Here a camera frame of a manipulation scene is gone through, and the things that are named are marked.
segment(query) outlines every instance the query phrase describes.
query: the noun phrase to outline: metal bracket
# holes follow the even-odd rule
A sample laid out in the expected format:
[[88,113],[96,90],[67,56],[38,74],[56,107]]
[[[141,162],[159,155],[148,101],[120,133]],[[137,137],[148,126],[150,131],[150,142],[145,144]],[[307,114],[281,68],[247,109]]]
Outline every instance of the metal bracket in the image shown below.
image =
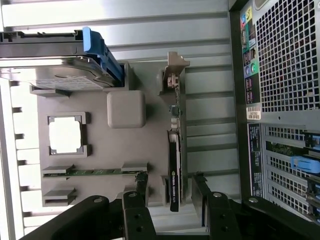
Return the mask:
[[176,51],[168,52],[168,66],[165,67],[163,81],[167,81],[168,88],[175,88],[179,85],[179,76],[190,61],[184,60]]

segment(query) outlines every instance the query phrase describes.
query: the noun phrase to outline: blue tab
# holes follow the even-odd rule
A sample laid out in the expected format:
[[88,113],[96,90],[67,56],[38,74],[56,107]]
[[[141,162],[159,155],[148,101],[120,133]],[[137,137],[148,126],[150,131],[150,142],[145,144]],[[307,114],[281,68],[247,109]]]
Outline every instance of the blue tab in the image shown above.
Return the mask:
[[123,86],[125,78],[124,69],[105,45],[105,40],[100,33],[91,31],[91,29],[86,26],[82,29],[82,34],[83,51],[87,54],[97,55],[101,59],[100,66]]
[[292,156],[291,168],[299,169],[306,173],[318,174],[320,173],[320,162],[304,156]]

